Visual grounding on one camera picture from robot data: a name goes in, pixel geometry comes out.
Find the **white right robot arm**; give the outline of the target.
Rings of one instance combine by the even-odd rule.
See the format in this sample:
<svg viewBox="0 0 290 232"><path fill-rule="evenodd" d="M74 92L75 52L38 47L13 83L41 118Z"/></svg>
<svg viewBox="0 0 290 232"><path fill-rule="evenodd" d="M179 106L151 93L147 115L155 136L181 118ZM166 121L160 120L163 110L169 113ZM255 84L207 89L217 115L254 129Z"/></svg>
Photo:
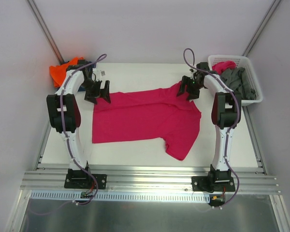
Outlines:
<svg viewBox="0 0 290 232"><path fill-rule="evenodd" d="M177 96L188 93L187 100L199 98L200 89L214 95L211 120L216 130L216 147L207 178L209 189L216 191L231 179L231 144L234 130L241 119L241 94L234 92L219 74L189 65L191 76L183 76Z"/></svg>

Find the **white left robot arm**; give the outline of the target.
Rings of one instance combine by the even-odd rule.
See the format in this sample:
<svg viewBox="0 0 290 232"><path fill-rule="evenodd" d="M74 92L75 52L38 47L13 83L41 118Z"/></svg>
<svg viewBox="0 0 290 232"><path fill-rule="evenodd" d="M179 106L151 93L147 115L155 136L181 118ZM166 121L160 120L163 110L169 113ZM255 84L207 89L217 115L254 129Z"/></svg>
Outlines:
<svg viewBox="0 0 290 232"><path fill-rule="evenodd" d="M76 65L70 65L62 85L55 94L46 97L51 127L65 143L70 156L69 172L80 171L75 176L75 182L82 188L91 184L92 176L80 142L81 115L75 96L79 88L83 88L85 101L97 104L97 99L101 98L111 102L110 81L106 80L104 88L101 88L104 74L97 70L97 63L105 58L106 54L103 54L94 62L80 60Z"/></svg>

